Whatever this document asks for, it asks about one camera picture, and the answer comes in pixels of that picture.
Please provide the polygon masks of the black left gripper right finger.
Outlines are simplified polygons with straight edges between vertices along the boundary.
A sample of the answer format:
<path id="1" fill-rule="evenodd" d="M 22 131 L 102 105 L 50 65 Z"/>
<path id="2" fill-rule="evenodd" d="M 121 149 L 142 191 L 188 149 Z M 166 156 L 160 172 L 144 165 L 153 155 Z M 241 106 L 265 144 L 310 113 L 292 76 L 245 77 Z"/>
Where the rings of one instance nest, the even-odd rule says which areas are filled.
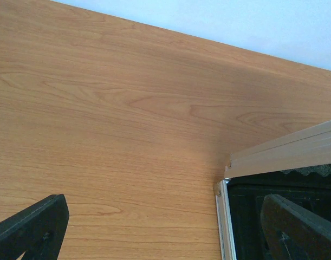
<path id="1" fill-rule="evenodd" d="M 261 225 L 273 259 L 331 259 L 331 222 L 278 194 L 265 196 Z"/>

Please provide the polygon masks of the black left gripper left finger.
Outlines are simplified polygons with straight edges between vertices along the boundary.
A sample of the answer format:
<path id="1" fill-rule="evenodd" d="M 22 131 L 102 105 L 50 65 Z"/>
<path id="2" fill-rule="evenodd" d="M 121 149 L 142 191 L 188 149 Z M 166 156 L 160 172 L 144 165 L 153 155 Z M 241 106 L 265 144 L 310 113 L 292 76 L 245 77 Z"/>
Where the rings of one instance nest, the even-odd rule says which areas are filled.
<path id="1" fill-rule="evenodd" d="M 57 259 L 69 221 L 64 194 L 52 194 L 0 222 L 0 259 Z"/>

